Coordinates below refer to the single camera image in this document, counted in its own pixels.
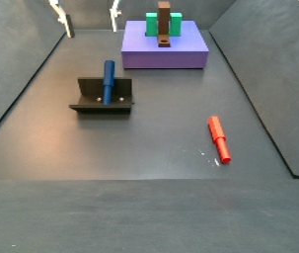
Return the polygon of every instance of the blue rod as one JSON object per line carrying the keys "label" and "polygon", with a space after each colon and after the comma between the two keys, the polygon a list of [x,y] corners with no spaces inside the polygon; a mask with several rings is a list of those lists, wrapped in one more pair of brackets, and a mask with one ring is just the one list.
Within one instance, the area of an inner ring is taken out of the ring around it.
{"label": "blue rod", "polygon": [[115,61],[105,61],[105,77],[103,77],[103,105],[109,106],[113,100],[113,87],[114,87],[114,77],[115,77]]}

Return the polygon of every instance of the gray table surface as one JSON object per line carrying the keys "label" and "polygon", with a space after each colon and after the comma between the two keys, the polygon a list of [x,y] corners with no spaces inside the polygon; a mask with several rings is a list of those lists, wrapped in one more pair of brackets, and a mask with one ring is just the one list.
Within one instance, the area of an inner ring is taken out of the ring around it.
{"label": "gray table surface", "polygon": [[[125,70],[123,33],[77,31],[65,38],[0,125],[0,179],[290,178],[242,86],[214,44],[205,69]],[[69,108],[77,78],[134,79],[130,116],[79,115]],[[222,165],[208,119],[222,119],[233,162]]]}
{"label": "gray table surface", "polygon": [[[0,253],[299,252],[299,181],[204,36],[205,70],[125,71],[122,33],[62,41],[0,125]],[[102,76],[107,58],[134,78],[133,114],[81,116],[75,79]]]}

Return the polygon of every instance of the green block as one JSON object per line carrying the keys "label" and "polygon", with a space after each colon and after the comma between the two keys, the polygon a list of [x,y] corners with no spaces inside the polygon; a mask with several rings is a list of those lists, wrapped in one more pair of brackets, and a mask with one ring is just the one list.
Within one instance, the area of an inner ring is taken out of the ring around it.
{"label": "green block", "polygon": [[147,30],[146,36],[157,36],[157,13],[146,13]]}
{"label": "green block", "polygon": [[182,13],[170,13],[169,34],[172,36],[181,36],[181,26],[182,26]]}

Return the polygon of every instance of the red cylinder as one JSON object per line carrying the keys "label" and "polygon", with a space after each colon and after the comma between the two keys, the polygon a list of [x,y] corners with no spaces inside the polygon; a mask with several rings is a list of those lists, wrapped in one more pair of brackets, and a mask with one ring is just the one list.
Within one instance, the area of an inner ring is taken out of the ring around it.
{"label": "red cylinder", "polygon": [[229,146],[228,146],[228,143],[226,143],[225,139],[224,138],[218,138],[216,140],[216,143],[217,143],[217,146],[218,146],[218,152],[220,152],[220,156],[221,156],[221,161],[224,163],[232,162],[232,154],[230,154]]}

